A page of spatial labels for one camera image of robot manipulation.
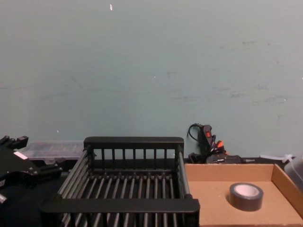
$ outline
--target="light blue wall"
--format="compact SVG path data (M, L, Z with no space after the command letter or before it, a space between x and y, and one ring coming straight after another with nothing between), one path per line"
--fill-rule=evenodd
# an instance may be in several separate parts
M300 154L302 22L301 0L1 0L0 135L185 138L199 122L231 154Z

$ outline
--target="clear plastic container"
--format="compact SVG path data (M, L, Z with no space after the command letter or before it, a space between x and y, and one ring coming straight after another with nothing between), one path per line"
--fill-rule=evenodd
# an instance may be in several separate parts
M54 164L59 159L78 159L83 152L83 141L37 141L19 150L31 160Z
M284 170L303 192L303 156L293 159L284 167Z

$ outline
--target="gray tape roll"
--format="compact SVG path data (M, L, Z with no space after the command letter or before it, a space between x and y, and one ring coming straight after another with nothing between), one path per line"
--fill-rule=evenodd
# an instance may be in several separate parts
M256 211L261 208L263 191L251 183L234 183L229 188L229 203L243 211Z

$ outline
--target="black machine part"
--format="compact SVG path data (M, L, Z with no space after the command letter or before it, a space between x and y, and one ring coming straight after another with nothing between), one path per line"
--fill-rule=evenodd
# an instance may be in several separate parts
M28 137L18 139L5 136L0 139L0 189L23 184L32 187L41 181L59 177L62 169L57 165L37 167L26 156L14 149L27 145Z
M198 139L194 138L190 130L194 127L199 129ZM187 133L191 138L196 140L200 146L201 154L191 153L188 155L189 163L207 163L207 164L240 164L243 163L242 158L238 155L229 156L224 149L223 142L215 142L216 135L212 134L210 125L192 124Z

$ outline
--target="cardboard box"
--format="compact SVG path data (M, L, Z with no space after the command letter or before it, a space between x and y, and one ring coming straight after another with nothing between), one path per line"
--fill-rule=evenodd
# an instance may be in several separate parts
M303 226L303 193L277 165L185 165L190 193L200 202L200 226ZM247 182L263 192L261 209L228 202L229 187Z

